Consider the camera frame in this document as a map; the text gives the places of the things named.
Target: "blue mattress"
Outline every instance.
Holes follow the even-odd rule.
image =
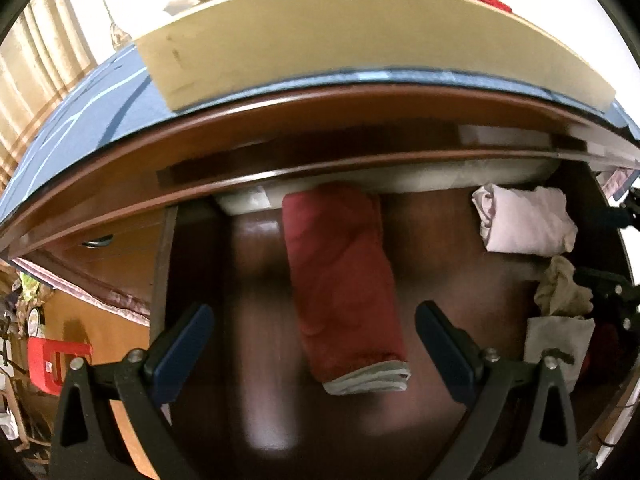
[[[624,128],[629,138],[640,130],[617,102],[602,113],[554,92],[512,80],[443,70],[364,70],[329,73],[274,82],[260,88],[220,96],[172,112],[154,85],[134,45],[124,48],[88,74],[62,101],[26,150],[0,197],[0,222],[50,179],[96,150],[154,124],[228,102],[289,89],[357,83],[413,83],[524,94]]]

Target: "screw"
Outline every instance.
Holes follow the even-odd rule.
[[[145,351],[142,348],[135,348],[127,354],[127,361],[130,363],[139,363],[145,358]]]
[[[545,366],[549,368],[549,370],[555,370],[558,368],[558,360],[552,355],[548,355],[545,357]]]
[[[79,370],[84,366],[84,359],[82,359],[81,357],[74,357],[73,359],[71,359],[71,363],[69,366],[72,370]]]
[[[484,350],[484,358],[490,363],[497,363],[500,360],[498,351],[495,348],[487,348]]]

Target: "wooden drawer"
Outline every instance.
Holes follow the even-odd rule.
[[[104,303],[148,316],[162,235],[171,211],[145,212],[69,235],[26,258]],[[107,236],[112,238],[104,246],[83,245]]]

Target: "curtain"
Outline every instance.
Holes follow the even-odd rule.
[[[0,45],[0,193],[40,126],[93,67],[69,0],[31,0]]]

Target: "red plastic stool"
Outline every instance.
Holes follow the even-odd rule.
[[[27,354],[29,356],[29,377],[43,392],[59,396],[62,391],[62,366],[60,354],[73,356],[91,356],[94,349],[86,343],[70,343],[44,339],[43,337],[30,337],[27,341]],[[58,376],[53,374],[53,359],[56,360]]]

